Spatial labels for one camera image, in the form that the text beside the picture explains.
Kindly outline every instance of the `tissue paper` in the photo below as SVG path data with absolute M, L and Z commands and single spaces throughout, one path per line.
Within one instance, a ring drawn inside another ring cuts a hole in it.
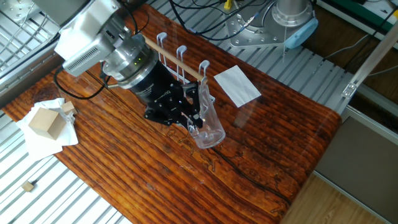
M 221 72 L 214 78 L 237 107 L 261 96 L 261 93 L 237 65 Z
M 64 98 L 57 98 L 55 100 L 48 100 L 39 103 L 35 103 L 34 107 L 30 112 L 20 121 L 17 122 L 18 127 L 24 132 L 25 143 L 29 158 L 32 161 L 43 159 L 47 156 L 62 151 L 62 146 L 71 146 L 78 144 L 77 135 L 73 123 L 75 118 L 72 113 L 66 115 L 61 108 L 61 105 L 65 103 Z M 59 112 L 60 115 L 65 119 L 67 124 L 62 129 L 57 140 L 48 139 L 42 136 L 38 136 L 36 133 L 28 127 L 28 124 L 39 110 L 39 108 L 46 108 Z

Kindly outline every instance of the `clear plastic cup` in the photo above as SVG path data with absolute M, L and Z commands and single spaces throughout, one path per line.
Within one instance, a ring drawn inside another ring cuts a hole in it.
M 225 138 L 225 131 L 217 117 L 210 98 L 206 78 L 199 85 L 200 118 L 203 127 L 197 128 L 188 122 L 188 131 L 200 149 L 207 149 L 219 144 Z

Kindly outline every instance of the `metal floor grate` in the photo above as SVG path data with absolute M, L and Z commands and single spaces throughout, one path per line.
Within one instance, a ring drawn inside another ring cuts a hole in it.
M 185 7 L 197 7 L 192 1 L 177 0 L 175 2 Z M 195 2 L 199 5 L 209 5 L 216 1 L 197 0 Z M 171 20 L 178 22 L 168 0 L 155 0 L 148 3 Z M 224 19 L 220 11 L 212 8 L 196 10 L 177 7 L 177 11 L 187 27 L 198 31 L 206 30 Z M 222 25 L 207 33 L 206 36 L 223 38 L 228 36 L 228 31 L 226 26 Z M 289 50 L 283 58 L 283 47 L 236 48 L 231 45 L 230 40 L 210 42 L 338 113 L 342 113 L 343 108 L 346 107 L 347 103 L 344 102 L 341 93 L 353 75 L 308 49 L 297 47 Z
M 38 13 L 23 26 L 0 12 L 0 79 L 13 64 L 51 39 L 59 30 L 46 15 Z
M 1 223 L 131 223 L 57 158 L 31 162 L 22 131 L 0 111 Z M 34 184 L 25 192 L 21 184 Z

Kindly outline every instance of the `wooden dowel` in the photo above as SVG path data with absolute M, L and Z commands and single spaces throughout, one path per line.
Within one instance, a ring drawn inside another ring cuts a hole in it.
M 168 58 L 170 61 L 178 65 L 180 68 L 184 69 L 186 72 L 191 74 L 193 77 L 195 77 L 197 80 L 201 81 L 203 79 L 203 75 L 200 75 L 198 72 L 194 71 L 191 67 L 188 65 L 185 65 L 183 62 L 181 62 L 179 59 L 174 57 L 172 54 L 168 53 L 165 49 L 157 45 L 155 42 L 151 41 L 149 38 L 144 36 L 145 42 L 147 45 L 164 55 L 166 58 Z

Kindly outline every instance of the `wooden table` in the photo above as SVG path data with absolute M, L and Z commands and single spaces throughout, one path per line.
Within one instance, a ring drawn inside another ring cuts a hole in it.
M 122 89 L 91 100 L 62 93 L 48 74 L 3 110 L 23 118 L 35 102 L 64 97 L 79 113 L 76 146 L 56 157 L 133 223 L 279 223 L 314 170 L 341 123 L 334 111 L 268 77 L 252 66 L 189 35 L 148 5 L 153 41 L 168 33 L 165 49 L 186 45 L 192 68 L 207 59 L 211 94 L 226 131 L 218 146 L 201 150 L 186 130 L 142 118 L 145 105 Z M 147 20 L 135 12 L 139 27 Z M 262 96 L 236 108 L 213 76 L 235 65 Z M 99 68 L 59 82 L 74 94 L 101 85 Z

